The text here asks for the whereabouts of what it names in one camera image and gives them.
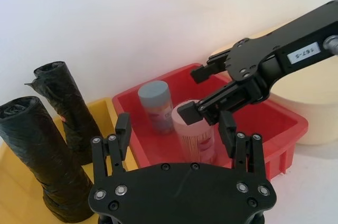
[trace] label sticker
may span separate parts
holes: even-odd
[[[319,45],[317,42],[314,42],[304,48],[301,48],[297,51],[294,51],[290,54],[288,54],[288,58],[291,64],[300,62],[304,59],[307,59],[313,55],[316,55],[321,52],[321,49],[319,48]]]

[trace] plastic bin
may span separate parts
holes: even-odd
[[[114,132],[117,115],[110,98],[92,102],[88,105],[103,136]],[[64,137],[62,122],[54,120]],[[128,149],[126,170],[137,169],[133,155]],[[83,166],[86,173],[93,180],[92,164]],[[42,188],[29,169],[13,154],[5,143],[0,148],[0,223],[3,224],[60,224],[44,205]],[[98,216],[83,221],[86,224],[97,224]]]
[[[225,76],[211,76],[209,80],[196,84],[190,71],[200,64],[182,67],[154,80],[168,83],[174,105],[189,99],[202,99],[229,82]],[[142,86],[135,86],[113,98],[118,114],[129,112],[132,119],[132,138],[130,146],[139,167],[158,163],[184,162],[178,136],[175,132],[168,135],[156,133],[138,99],[137,91]],[[294,148],[307,131],[305,118],[273,103],[265,101],[258,105],[249,105],[234,114],[238,131],[246,134],[260,133],[264,137],[264,155],[267,178],[286,172],[292,164]],[[215,165],[231,166],[226,149],[220,139],[218,126],[214,127],[217,161]]]

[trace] yellow plastic bin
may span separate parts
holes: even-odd
[[[101,99],[88,105],[91,114],[97,122],[102,135],[114,132],[117,115],[110,98]],[[60,118],[54,119],[55,124],[64,137]],[[92,164],[83,166],[93,181]],[[127,171],[137,169],[130,148],[124,162]],[[96,224],[98,216],[94,214],[82,223]],[[60,224],[44,205],[42,188],[30,170],[13,154],[5,143],[0,147],[0,223],[3,224]]]

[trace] red plastic bin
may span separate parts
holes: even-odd
[[[200,64],[191,64],[153,80],[168,83],[174,106],[189,99],[202,99],[229,82],[226,77],[216,75],[196,84],[190,71],[198,66]],[[152,129],[137,95],[142,85],[124,91],[112,99],[118,114],[130,113],[133,127],[130,146],[138,166],[184,162],[176,133],[160,135]],[[244,107],[234,114],[234,118],[238,131],[246,134],[257,132],[263,136],[267,178],[272,179],[281,172],[285,173],[292,164],[296,142],[307,132],[307,120],[269,100]],[[215,165],[230,167],[231,160],[220,139],[217,125],[214,131],[217,149]]]

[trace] black plastic bag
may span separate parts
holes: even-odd
[[[0,106],[0,135],[40,182],[43,200],[58,219],[74,223],[93,214],[92,183],[38,97]]]
[[[68,148],[81,165],[92,162],[90,140],[101,136],[65,62],[53,62],[34,70],[36,79],[27,84],[47,98],[61,116]]]

